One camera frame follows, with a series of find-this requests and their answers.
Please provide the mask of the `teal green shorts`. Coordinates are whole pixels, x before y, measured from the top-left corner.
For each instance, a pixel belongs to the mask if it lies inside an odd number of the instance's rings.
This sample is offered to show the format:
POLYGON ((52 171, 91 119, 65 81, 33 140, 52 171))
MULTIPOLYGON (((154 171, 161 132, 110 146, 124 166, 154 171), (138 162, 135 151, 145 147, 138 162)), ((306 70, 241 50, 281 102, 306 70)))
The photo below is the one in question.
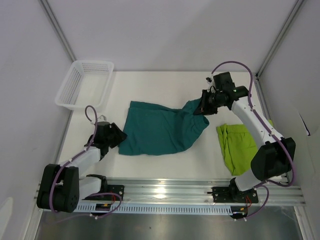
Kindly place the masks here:
POLYGON ((161 156, 191 148, 209 126, 203 115, 194 115, 199 99, 188 101, 182 108, 131 101, 124 125, 127 138, 118 146, 124 156, 161 156))

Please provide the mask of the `lime green shorts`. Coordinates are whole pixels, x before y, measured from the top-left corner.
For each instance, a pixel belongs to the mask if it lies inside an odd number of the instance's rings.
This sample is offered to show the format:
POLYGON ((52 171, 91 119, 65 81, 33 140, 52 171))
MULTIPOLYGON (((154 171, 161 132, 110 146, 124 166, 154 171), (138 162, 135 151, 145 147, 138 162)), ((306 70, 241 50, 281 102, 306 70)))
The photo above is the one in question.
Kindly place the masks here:
POLYGON ((251 168, 258 152, 254 138, 244 124, 223 124, 216 127, 225 166, 232 176, 240 176, 251 168))

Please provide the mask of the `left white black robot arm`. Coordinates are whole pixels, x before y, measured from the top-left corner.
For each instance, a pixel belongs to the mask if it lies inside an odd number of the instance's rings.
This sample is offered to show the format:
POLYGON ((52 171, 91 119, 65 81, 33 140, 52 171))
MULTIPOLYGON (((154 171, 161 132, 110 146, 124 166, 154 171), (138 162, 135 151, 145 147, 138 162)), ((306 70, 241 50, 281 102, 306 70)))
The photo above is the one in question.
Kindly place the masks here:
POLYGON ((61 164, 48 164, 42 174, 36 205, 53 212, 72 213, 81 200, 121 201, 124 186, 109 185, 104 175, 86 174, 110 149, 127 138, 115 123, 95 123, 83 150, 61 164))

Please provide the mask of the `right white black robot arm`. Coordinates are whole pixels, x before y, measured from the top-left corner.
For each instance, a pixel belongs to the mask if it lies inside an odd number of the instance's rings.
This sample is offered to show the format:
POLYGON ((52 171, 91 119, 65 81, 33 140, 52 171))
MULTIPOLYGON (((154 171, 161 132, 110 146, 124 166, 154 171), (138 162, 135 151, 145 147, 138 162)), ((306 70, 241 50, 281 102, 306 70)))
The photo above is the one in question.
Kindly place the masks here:
POLYGON ((202 90, 194 115, 215 115, 220 107, 227 107, 245 125, 258 148, 250 168, 230 181, 228 196, 234 202, 246 197, 247 191, 266 183, 283 187, 272 178, 296 173, 294 155, 296 143, 285 138, 268 120, 260 115, 252 101, 252 87, 236 86, 229 72, 206 78, 209 86, 202 90))

